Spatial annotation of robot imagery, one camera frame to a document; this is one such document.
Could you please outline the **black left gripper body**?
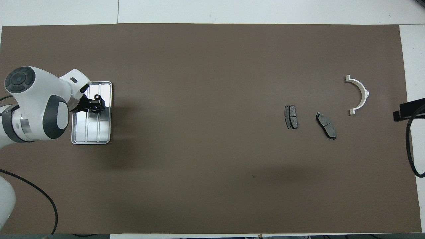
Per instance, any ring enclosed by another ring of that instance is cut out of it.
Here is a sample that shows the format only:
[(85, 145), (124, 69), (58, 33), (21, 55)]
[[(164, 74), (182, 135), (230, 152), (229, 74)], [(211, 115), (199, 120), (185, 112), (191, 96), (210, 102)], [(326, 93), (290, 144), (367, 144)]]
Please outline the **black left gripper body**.
[(71, 113), (78, 113), (78, 112), (88, 113), (89, 107), (90, 107), (90, 101), (91, 100), (85, 94), (83, 94), (75, 107), (73, 107), (71, 109), (71, 107), (69, 106), (69, 112), (71, 112)]

